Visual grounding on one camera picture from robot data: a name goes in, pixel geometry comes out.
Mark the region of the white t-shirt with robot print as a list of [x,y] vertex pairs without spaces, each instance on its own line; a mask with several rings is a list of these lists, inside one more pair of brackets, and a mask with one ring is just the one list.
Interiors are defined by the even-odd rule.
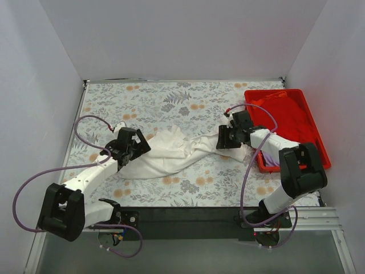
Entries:
[[216,149],[218,127],[208,134],[188,138],[180,127],[158,132],[148,140],[149,152],[130,161],[118,174],[124,179],[155,179],[176,174],[210,154],[242,162],[247,148]]

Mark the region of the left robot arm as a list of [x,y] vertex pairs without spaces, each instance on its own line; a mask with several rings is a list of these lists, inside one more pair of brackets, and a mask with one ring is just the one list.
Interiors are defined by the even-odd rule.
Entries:
[[76,240],[84,228],[93,225],[116,228],[123,220],[119,203],[100,198],[87,205],[86,199],[109,177],[150,149],[141,130],[119,129],[117,138],[100,152],[93,167],[62,185],[53,183],[46,189],[38,228],[68,241]]

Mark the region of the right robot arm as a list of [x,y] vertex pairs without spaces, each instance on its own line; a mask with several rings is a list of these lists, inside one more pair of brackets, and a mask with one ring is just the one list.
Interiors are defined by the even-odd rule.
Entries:
[[273,130],[255,126],[248,111],[235,112],[229,125],[218,127],[216,148],[234,149],[243,144],[278,161],[281,179],[281,185],[260,201],[257,210],[241,215],[246,225],[271,227],[297,200],[327,186],[325,169],[313,143],[290,141]]

